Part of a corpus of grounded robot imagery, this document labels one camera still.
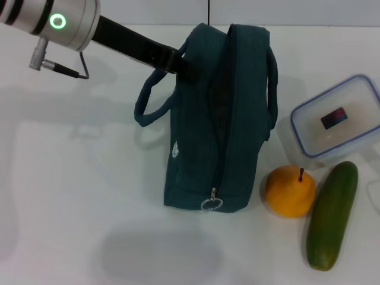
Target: metal ring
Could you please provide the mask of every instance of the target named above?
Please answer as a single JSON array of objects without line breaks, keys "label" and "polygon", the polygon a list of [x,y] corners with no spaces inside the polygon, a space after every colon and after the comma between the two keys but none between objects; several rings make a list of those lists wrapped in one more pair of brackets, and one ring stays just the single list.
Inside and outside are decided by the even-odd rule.
[{"label": "metal ring", "polygon": [[[208,202],[214,202],[214,201],[218,201],[219,202],[219,205],[214,207],[214,208],[208,208],[208,209],[205,209],[204,206],[208,203]],[[206,199],[202,202],[201,204],[201,210],[202,211],[215,211],[217,209],[219,209],[221,206],[223,205],[223,200],[222,199],[219,199],[219,198],[210,198],[210,199]]]}]

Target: plastic container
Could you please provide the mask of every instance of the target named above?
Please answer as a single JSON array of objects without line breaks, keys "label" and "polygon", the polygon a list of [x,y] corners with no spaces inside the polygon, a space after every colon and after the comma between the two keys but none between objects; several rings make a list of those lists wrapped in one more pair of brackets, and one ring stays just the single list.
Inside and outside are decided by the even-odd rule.
[{"label": "plastic container", "polygon": [[291,115],[302,152],[340,157],[380,140],[380,97],[365,75],[354,75],[298,106]]}]

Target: teal bag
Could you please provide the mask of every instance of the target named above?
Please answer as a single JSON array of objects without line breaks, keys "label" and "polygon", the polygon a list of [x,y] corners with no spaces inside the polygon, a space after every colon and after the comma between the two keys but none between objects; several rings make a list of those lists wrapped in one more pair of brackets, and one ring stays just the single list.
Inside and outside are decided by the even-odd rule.
[{"label": "teal bag", "polygon": [[174,93],[145,115],[152,87],[167,73],[157,69],[135,107],[141,126],[170,110],[164,204],[235,212],[248,205],[258,153],[277,121],[278,71],[270,34],[241,25],[225,34],[200,24],[178,52],[200,71],[198,79],[177,76]]}]

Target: blue lid rim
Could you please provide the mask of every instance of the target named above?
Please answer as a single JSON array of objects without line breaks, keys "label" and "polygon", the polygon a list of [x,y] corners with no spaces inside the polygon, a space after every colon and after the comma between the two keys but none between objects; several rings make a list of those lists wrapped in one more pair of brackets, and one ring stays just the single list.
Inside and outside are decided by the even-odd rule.
[{"label": "blue lid rim", "polygon": [[293,131],[294,131],[294,134],[296,135],[296,138],[297,138],[298,144],[300,145],[301,150],[302,150],[302,152],[304,153],[304,155],[305,155],[306,157],[309,157],[310,159],[315,159],[315,158],[317,158],[317,157],[319,157],[319,156],[321,156],[321,155],[323,155],[323,154],[325,154],[325,153],[328,153],[328,152],[330,152],[330,151],[332,151],[332,150],[335,150],[336,148],[342,147],[342,146],[344,146],[344,145],[346,145],[346,144],[349,144],[349,143],[351,143],[351,142],[353,142],[353,141],[356,141],[356,140],[358,140],[359,138],[362,138],[362,137],[364,137],[365,135],[368,135],[368,134],[370,134],[371,132],[374,132],[374,131],[376,131],[377,129],[380,129],[380,125],[378,125],[378,126],[374,127],[373,129],[370,129],[370,130],[368,130],[368,131],[366,131],[366,132],[364,132],[364,133],[362,133],[362,134],[360,134],[360,135],[358,135],[358,136],[356,136],[356,137],[354,137],[354,138],[351,138],[351,139],[349,139],[349,140],[347,140],[347,141],[345,141],[345,142],[342,142],[341,144],[338,144],[338,145],[336,145],[336,146],[334,146],[334,147],[331,147],[331,148],[329,148],[328,150],[322,151],[321,153],[318,153],[318,154],[308,154],[308,153],[306,152],[306,150],[305,150],[303,144],[302,144],[301,138],[300,138],[300,136],[299,136],[299,134],[298,134],[298,132],[297,132],[296,125],[295,125],[295,123],[294,123],[295,112],[296,112],[298,109],[304,107],[304,105],[309,104],[310,102],[313,102],[314,100],[316,100],[316,99],[322,97],[323,95],[325,95],[325,94],[329,93],[330,91],[332,91],[332,90],[334,90],[334,89],[336,89],[336,88],[338,88],[338,87],[340,87],[340,86],[346,84],[347,82],[349,82],[349,81],[351,81],[351,80],[353,80],[353,79],[355,79],[355,78],[362,78],[362,79],[366,80],[366,81],[369,83],[369,85],[370,85],[370,87],[371,87],[373,93],[375,94],[376,98],[378,99],[378,102],[380,103],[380,96],[379,96],[379,93],[377,92],[376,87],[375,87],[375,85],[373,84],[373,82],[371,81],[371,79],[369,79],[369,77],[368,77],[367,75],[364,75],[364,74],[356,74],[356,75],[351,76],[351,77],[349,77],[348,79],[342,81],[341,83],[338,83],[337,85],[332,86],[332,87],[329,88],[328,90],[326,90],[326,91],[322,92],[321,94],[319,94],[319,95],[317,95],[317,96],[311,98],[310,100],[308,100],[308,101],[302,103],[301,105],[299,105],[298,107],[296,107],[296,108],[292,111],[292,114],[290,115],[290,122],[291,122],[291,124],[292,124]]}]

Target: black cable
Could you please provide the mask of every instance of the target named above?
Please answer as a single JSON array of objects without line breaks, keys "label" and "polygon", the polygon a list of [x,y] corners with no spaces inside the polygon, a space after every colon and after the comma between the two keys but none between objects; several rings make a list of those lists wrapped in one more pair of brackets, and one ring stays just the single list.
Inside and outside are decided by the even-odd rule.
[{"label": "black cable", "polygon": [[85,62],[84,57],[83,57],[83,53],[80,52],[79,56],[81,57],[81,62],[83,64],[85,76],[79,75],[78,78],[80,78],[80,79],[89,79],[90,78],[90,74],[88,73],[88,69],[87,69],[87,65],[86,65],[86,62]]}]

